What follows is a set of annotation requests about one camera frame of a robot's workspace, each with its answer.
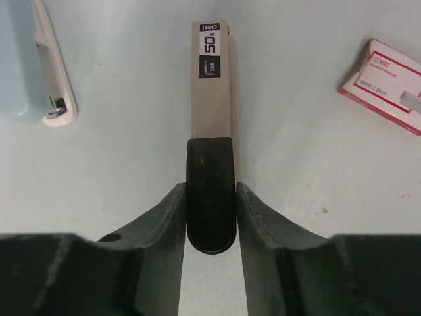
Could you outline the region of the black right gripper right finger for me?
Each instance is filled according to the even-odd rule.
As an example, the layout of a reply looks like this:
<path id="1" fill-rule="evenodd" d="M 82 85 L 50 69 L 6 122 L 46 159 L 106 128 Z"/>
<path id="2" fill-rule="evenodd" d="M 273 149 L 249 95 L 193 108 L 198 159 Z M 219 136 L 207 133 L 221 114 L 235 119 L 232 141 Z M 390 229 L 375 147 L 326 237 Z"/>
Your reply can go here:
<path id="1" fill-rule="evenodd" d="M 419 315 L 420 236 L 321 237 L 237 185 L 250 315 Z"/>

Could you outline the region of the red white staple box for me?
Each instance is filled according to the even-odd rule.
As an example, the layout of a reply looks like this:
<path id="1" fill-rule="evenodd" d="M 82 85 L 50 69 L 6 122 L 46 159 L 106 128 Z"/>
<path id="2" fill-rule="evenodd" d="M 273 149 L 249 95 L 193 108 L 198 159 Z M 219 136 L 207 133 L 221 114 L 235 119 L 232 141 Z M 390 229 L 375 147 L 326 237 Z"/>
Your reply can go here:
<path id="1" fill-rule="evenodd" d="M 337 91 L 420 135 L 420 59 L 371 38 Z"/>

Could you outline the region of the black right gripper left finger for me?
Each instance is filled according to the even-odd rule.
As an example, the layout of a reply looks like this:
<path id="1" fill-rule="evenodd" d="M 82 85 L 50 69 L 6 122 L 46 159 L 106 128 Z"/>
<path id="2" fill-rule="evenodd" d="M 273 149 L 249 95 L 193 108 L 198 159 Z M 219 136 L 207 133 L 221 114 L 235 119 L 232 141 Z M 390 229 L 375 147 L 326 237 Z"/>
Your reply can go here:
<path id="1" fill-rule="evenodd" d="M 71 233 L 1 236 L 2 315 L 177 315 L 185 186 L 92 242 Z"/>

